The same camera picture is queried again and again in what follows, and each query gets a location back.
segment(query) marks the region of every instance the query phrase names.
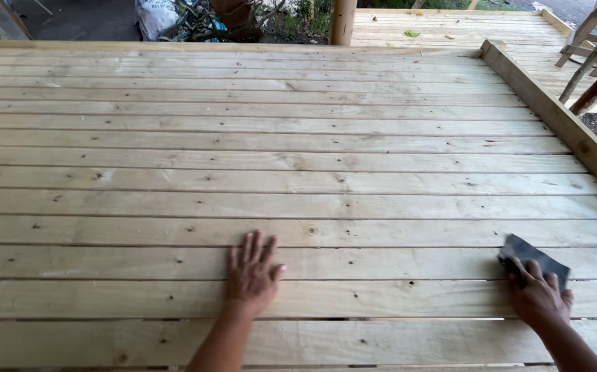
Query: light pine wood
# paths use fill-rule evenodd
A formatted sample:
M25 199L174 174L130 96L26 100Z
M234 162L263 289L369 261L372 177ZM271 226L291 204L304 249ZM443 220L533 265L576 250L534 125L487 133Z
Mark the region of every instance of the light pine wood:
M545 123L574 151L597 176L597 136L554 97L545 93L540 83L527 74L504 51L485 42L483 59L517 91L519 97L538 113Z
M370 62L370 63L403 63L416 60L429 61L429 63L443 64L443 58L439 56L428 56L413 53L413 50L403 51L403 54L360 54L356 52L337 54L305 52L308 49L302 48L298 52L225 52L213 50L211 52L145 52L135 50L62 50L62 49L30 49L30 48L0 48L0 57L61 57L61 58L162 58L162 59L207 59L211 61L235 59L235 60L294 60L294 61L338 61L338 62ZM486 65L479 53L471 51L455 52L451 55L461 58L453 58L445 64L463 65Z
M0 189L0 213L197 218L597 219L597 197L343 196Z
M42 57L0 57L5 66L89 66L119 68L166 68L170 71L193 68L262 68L281 70L332 70L332 71L399 71L399 72L459 72L491 73L489 66L481 63L464 63L472 58L462 58L460 63L446 63L448 59L417 56L397 62L345 62L327 60L276 60L276 59L234 59L230 58L62 58Z
M556 137L355 136L0 129L0 146L219 149L394 154L571 154Z
M166 114L187 116L264 116L287 118L368 118L416 120L535 120L523 107L359 106L280 103L164 103L96 101L0 101L0 113Z
M281 70L253 68L120 68L83 66L0 66L2 76L73 76L86 78L215 78L215 79L298 79L336 81L410 81L435 83L502 83L492 73L448 73L443 72L356 72L333 70Z
M401 93L336 93L302 91L235 91L177 89L0 88L0 99L58 101L134 101L200 103L308 103L395 106L527 107L516 95L432 95Z
M597 279L597 248L541 248ZM220 280L227 248L0 246L0 279ZM281 248L285 280L505 279L498 248Z
M224 281L0 281L0 318L215 318ZM260 318L516 317L506 281L287 281ZM568 284L597 317L597 281Z
M0 114L0 128L96 131L397 134L412 136L554 136L540 121L403 121L227 116Z
M353 154L0 146L0 165L330 172L587 173L569 155Z
M262 229L294 247L597 247L597 220L270 220L0 215L0 244L230 246Z
M385 195L596 195L588 174L218 171L0 166L0 187Z
M0 366L185 365L211 325L210 320L0 322ZM597 321L572 325L597 352ZM527 325L497 320L255 322L244 357L244 365L551 361Z
M116 88L116 89L182 89L191 88L194 81L182 78L145 77L34 77L0 76L0 87L51 87L51 88ZM265 79L203 79L202 89L213 90L263 90L263 91L312 91L352 93L415 93L442 94L456 91L458 94L514 95L507 84L487 83L410 83L316 80L265 80Z

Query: wooden stool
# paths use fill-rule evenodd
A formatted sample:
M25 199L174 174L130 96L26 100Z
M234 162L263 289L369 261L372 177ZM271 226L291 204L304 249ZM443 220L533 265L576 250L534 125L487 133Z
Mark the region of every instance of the wooden stool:
M573 54L581 55L583 57L590 55L595 48L592 43L597 43L597 35L591 33L596 26L597 2L595 3L595 9L585 19L581 26L569 34L567 44L560 50L562 57L556 62L556 66L562 67ZM595 68L590 75L597 76L597 68Z

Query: wooden frame border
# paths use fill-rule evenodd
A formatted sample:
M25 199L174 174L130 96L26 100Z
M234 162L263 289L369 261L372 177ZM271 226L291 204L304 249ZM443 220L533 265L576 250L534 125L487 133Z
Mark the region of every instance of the wooden frame border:
M514 89L535 114L551 127L574 155L597 177L597 135L567 107L542 87L516 61L489 40L482 45L482 59Z
M457 55L478 58L479 49L389 48L386 46L336 46L301 44L236 44L215 42L123 42L123 41L54 41L0 40L0 48L60 50L125 50L131 52L269 52L301 54L394 54Z

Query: wooden platform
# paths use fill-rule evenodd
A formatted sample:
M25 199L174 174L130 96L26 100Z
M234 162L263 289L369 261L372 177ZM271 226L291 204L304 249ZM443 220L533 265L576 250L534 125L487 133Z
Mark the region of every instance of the wooden platform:
M419 32L411 38L406 30ZM502 40L507 53L555 96L580 64L558 68L560 49L572 31L552 13L512 11L442 11L430 9L356 9L352 46L409 48L479 48L485 39ZM586 75L567 107L596 78ZM590 112L597 113L597 106Z
M509 233L597 351L597 138L496 46L0 42L0 368L187 364L256 228L288 273L248 366L555 372Z

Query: sandpaper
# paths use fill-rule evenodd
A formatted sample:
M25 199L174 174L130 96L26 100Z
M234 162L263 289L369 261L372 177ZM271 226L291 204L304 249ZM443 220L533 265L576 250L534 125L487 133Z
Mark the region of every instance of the sandpaper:
M527 241L519 238L515 234L511 234L505 240L505 245L501 248L498 259L501 261L501 265L505 266L505 270L508 273L513 273L521 288L526 286L519 268L516 266L514 261L511 260L512 256L517 256L521 264L526 267L526 264L531 259L534 259L540 264L542 274L546 275L549 273L556 273L558 275L558 283L560 285L560 292L565 290L567 285L567 278L569 276L569 267L559 263L555 259L547 256L544 252L530 245Z

